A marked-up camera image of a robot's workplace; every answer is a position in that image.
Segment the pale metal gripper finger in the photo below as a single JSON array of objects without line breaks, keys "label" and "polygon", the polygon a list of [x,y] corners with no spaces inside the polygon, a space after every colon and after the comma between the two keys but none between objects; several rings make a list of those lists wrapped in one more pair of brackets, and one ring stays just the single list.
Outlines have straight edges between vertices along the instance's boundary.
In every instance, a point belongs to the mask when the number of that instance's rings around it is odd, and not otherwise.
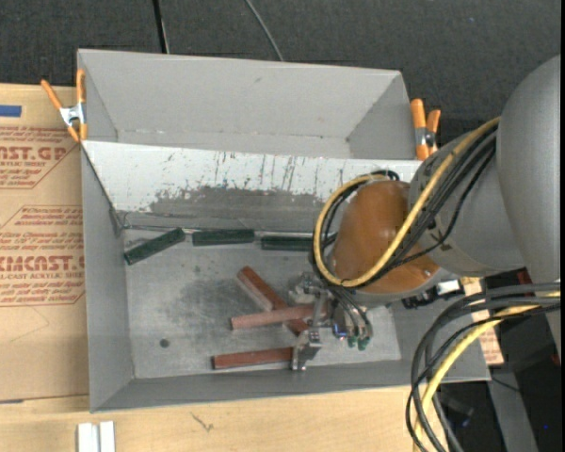
[{"label": "pale metal gripper finger", "polygon": [[321,348],[319,330],[303,331],[292,348],[291,369],[304,371],[307,362],[312,360]]}]

